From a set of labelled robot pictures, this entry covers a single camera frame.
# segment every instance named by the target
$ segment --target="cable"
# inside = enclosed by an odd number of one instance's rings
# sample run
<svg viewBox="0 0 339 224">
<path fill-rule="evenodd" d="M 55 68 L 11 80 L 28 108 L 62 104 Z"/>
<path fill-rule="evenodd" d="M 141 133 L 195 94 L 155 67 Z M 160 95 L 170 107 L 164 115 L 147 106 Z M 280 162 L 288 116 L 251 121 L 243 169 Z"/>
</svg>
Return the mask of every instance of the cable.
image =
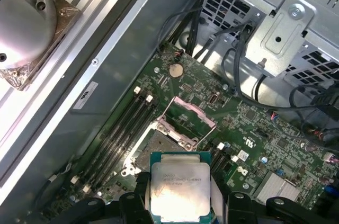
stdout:
<svg viewBox="0 0 339 224">
<path fill-rule="evenodd" d="M 278 106 L 270 106 L 270 105 L 265 105 L 261 104 L 259 102 L 256 102 L 255 100 L 246 97 L 243 92 L 241 91 L 241 84 L 240 84 L 240 59 L 243 54 L 243 51 L 245 50 L 246 46 L 246 41 L 247 38 L 250 36 L 250 31 L 244 30 L 240 34 L 240 40 L 238 44 L 238 48 L 236 50 L 235 58 L 234 58 L 234 82 L 235 86 L 238 92 L 239 98 L 244 101 L 246 104 L 250 106 L 256 106 L 262 109 L 271 109 L 275 111 L 280 111 L 280 112 L 285 112 L 285 111 L 300 111 L 300 110 L 308 110 L 308 109 L 314 109 L 317 108 L 317 106 L 301 106 L 301 107 L 295 107 L 295 106 L 290 106 L 290 107 L 278 107 Z"/>
<path fill-rule="evenodd" d="M 222 69 L 222 73 L 223 73 L 223 75 L 224 75 L 224 77 L 225 77 L 225 79 L 226 79 L 226 81 L 227 81 L 228 83 L 230 83 L 231 80 L 230 80 L 230 79 L 228 78 L 228 76 L 227 76 L 225 62 L 226 62 L 227 57 L 229 56 L 229 54 L 230 54 L 231 52 L 235 52 L 235 51 L 236 51 L 236 50 L 235 50 L 234 48 L 228 49 L 227 52 L 225 53 L 224 57 L 222 58 L 222 61 L 221 61 L 221 69 Z"/>
<path fill-rule="evenodd" d="M 227 28 L 224 30 L 221 30 L 219 32 L 216 32 L 215 34 L 213 34 L 209 40 L 205 43 L 205 45 L 203 45 L 202 49 L 194 56 L 195 60 L 198 60 L 199 57 L 212 45 L 212 43 L 216 40 L 217 37 L 223 35 L 223 34 L 227 34 L 227 33 L 232 33 L 232 32 L 238 32 L 240 30 L 242 30 L 244 28 L 244 24 L 242 25 L 238 25 L 235 27 L 231 27 L 231 28 Z"/>
<path fill-rule="evenodd" d="M 61 167 L 61 169 L 54 173 L 45 183 L 44 185 L 41 187 L 41 189 L 39 190 L 37 196 L 35 197 L 34 201 L 33 201 L 33 204 L 34 204 L 34 207 L 36 210 L 39 209 L 39 203 L 41 201 L 41 198 L 44 194 L 44 192 L 46 191 L 46 189 L 48 188 L 48 186 L 54 182 L 56 180 L 56 178 L 58 178 L 59 175 L 63 175 L 63 174 L 66 174 L 67 172 L 70 171 L 72 167 L 72 163 L 68 163 L 66 166 L 64 165 L 63 167 Z"/>
<path fill-rule="evenodd" d="M 194 7 L 198 7 L 202 5 L 203 5 L 203 0 L 197 0 Z M 193 56 L 194 48 L 197 44 L 199 17 L 200 17 L 200 11 L 196 11 L 193 13 L 190 34 L 189 34 L 187 46 L 186 46 L 186 53 L 189 56 Z"/>
<path fill-rule="evenodd" d="M 180 15 L 184 15 L 184 14 L 188 14 L 188 13 L 191 13 L 191 12 L 195 12 L 195 11 L 199 11 L 199 10 L 202 10 L 202 7 L 199 7 L 199 8 L 192 8 L 192 9 L 189 9 L 189 10 L 185 10 L 185 11 L 182 11 L 182 12 L 177 12 L 177 13 L 174 13 L 172 15 L 170 15 L 164 22 L 164 24 L 161 26 L 160 28 L 160 31 L 158 33 L 158 38 L 157 38 L 157 52 L 160 54 L 160 55 L 171 55 L 172 52 L 170 53 L 162 53 L 161 52 L 161 49 L 160 49 L 160 43 L 162 41 L 162 38 L 163 38 L 163 32 L 164 32 L 164 29 L 166 28 L 167 24 L 170 22 L 170 20 L 176 16 L 180 16 Z"/>
<path fill-rule="evenodd" d="M 316 86 L 316 85 L 300 85 L 300 86 L 297 86 L 296 88 L 294 88 L 291 91 L 290 96 L 289 96 L 289 103 L 290 103 L 291 106 L 296 106 L 296 102 L 295 102 L 296 92 L 301 90 L 301 89 L 305 89 L 305 88 L 313 88 L 313 89 L 321 91 L 321 92 L 326 91 L 326 89 L 324 89 L 320 86 Z M 302 116 L 302 114 L 299 111 L 296 111 L 296 113 L 297 113 L 298 117 L 300 118 L 301 123 L 303 123 L 304 117 Z"/>
<path fill-rule="evenodd" d="M 255 86 L 254 99 L 258 102 L 259 102 L 259 88 L 266 78 L 267 76 L 262 75 L 261 78 L 258 80 L 258 83 Z"/>
<path fill-rule="evenodd" d="M 272 114 L 272 117 L 271 117 L 271 121 L 273 123 L 273 125 L 275 126 L 275 128 L 277 130 L 279 130 L 280 133 L 284 134 L 285 136 L 289 137 L 289 138 L 292 138 L 292 139 L 305 139 L 304 137 L 295 137 L 295 136 L 292 136 L 288 133 L 286 133 L 279 125 L 278 123 L 276 122 L 276 120 L 278 119 L 279 115 L 277 115 L 276 113 L 273 113 Z"/>
</svg>

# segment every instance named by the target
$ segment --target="chip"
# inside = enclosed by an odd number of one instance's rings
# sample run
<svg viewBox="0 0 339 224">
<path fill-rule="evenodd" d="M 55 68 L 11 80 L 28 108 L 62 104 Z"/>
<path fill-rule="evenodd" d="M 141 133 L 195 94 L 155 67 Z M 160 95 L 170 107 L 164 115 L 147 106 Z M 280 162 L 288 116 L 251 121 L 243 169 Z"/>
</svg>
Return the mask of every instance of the chip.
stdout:
<svg viewBox="0 0 339 224">
<path fill-rule="evenodd" d="M 250 121 L 252 121 L 255 118 L 256 112 L 254 112 L 253 110 L 249 110 L 246 114 L 245 117 L 247 119 L 249 119 Z"/>
<path fill-rule="evenodd" d="M 281 147 L 282 149 L 284 149 L 286 146 L 287 146 L 287 144 L 288 144 L 288 141 L 286 140 L 286 139 L 280 139 L 279 141 L 278 141 L 278 143 L 276 143 L 279 147 Z"/>
<path fill-rule="evenodd" d="M 199 223 L 210 213 L 210 193 L 210 166 L 194 155 L 162 155 L 151 166 L 150 209 L 161 223 Z"/>
</svg>

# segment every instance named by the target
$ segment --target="screw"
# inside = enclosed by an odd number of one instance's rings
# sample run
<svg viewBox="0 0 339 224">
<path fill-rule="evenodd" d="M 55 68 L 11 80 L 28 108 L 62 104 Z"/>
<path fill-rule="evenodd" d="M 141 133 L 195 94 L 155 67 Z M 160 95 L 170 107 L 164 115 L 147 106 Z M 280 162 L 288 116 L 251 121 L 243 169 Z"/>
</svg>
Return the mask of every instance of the screw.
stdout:
<svg viewBox="0 0 339 224">
<path fill-rule="evenodd" d="M 264 69 L 265 68 L 265 63 L 267 62 L 267 59 L 266 58 L 263 58 L 262 61 L 258 62 L 258 66 L 261 68 L 261 69 Z"/>
<path fill-rule="evenodd" d="M 293 4 L 289 7 L 288 13 L 295 20 L 302 19 L 305 13 L 305 8 L 301 4 Z"/>
<path fill-rule="evenodd" d="M 92 60 L 92 65 L 97 65 L 98 63 L 99 63 L 98 59 L 95 58 L 95 59 Z"/>
<path fill-rule="evenodd" d="M 191 146 L 190 144 L 186 144 L 186 145 L 185 145 L 185 149 L 186 149 L 187 151 L 190 151 L 190 150 L 192 149 L 192 146 Z"/>
<path fill-rule="evenodd" d="M 291 9 L 290 12 L 291 12 L 291 16 L 297 17 L 297 16 L 299 16 L 299 14 L 301 13 L 301 10 L 298 9 L 298 8 L 293 8 L 293 9 Z"/>
<path fill-rule="evenodd" d="M 235 196 L 237 199 L 243 199 L 243 198 L 244 198 L 244 195 L 242 195 L 241 193 L 236 193 L 236 194 L 234 194 L 234 196 Z"/>
<path fill-rule="evenodd" d="M 285 202 L 282 201 L 281 199 L 275 199 L 275 200 L 274 200 L 274 203 L 279 204 L 279 205 L 285 204 Z"/>
</svg>

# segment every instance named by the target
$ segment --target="sticker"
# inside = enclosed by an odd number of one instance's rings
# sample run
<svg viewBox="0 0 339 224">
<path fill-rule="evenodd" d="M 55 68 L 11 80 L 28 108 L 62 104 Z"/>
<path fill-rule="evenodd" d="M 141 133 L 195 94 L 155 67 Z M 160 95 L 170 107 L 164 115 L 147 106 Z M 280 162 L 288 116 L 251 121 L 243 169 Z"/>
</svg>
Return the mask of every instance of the sticker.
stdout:
<svg viewBox="0 0 339 224">
<path fill-rule="evenodd" d="M 98 83 L 92 81 L 87 87 L 87 89 L 85 90 L 85 92 L 81 95 L 80 99 L 75 103 L 73 109 L 78 109 L 78 110 L 82 109 L 83 106 L 88 101 L 88 99 L 91 97 L 92 93 L 94 92 L 97 86 L 98 86 Z"/>
<path fill-rule="evenodd" d="M 249 154 L 243 150 L 241 150 L 238 154 L 238 158 L 244 162 L 247 160 L 248 157 L 249 157 Z"/>
</svg>

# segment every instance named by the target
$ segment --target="ventilation holes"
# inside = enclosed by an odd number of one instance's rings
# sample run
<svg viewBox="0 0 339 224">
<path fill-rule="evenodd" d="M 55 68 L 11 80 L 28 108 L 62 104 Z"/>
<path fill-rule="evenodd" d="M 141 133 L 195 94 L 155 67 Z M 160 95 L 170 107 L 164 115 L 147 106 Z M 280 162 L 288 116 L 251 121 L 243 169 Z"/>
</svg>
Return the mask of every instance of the ventilation holes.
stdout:
<svg viewBox="0 0 339 224">
<path fill-rule="evenodd" d="M 339 64 L 326 60 L 319 51 L 304 55 L 302 59 L 311 64 L 309 69 L 298 71 L 298 69 L 292 65 L 289 65 L 286 69 L 288 74 L 300 82 L 317 85 L 326 80 L 339 80 Z"/>
<path fill-rule="evenodd" d="M 205 0 L 202 13 L 208 20 L 221 29 L 244 23 L 244 18 L 251 7 L 242 0 Z"/>
</svg>

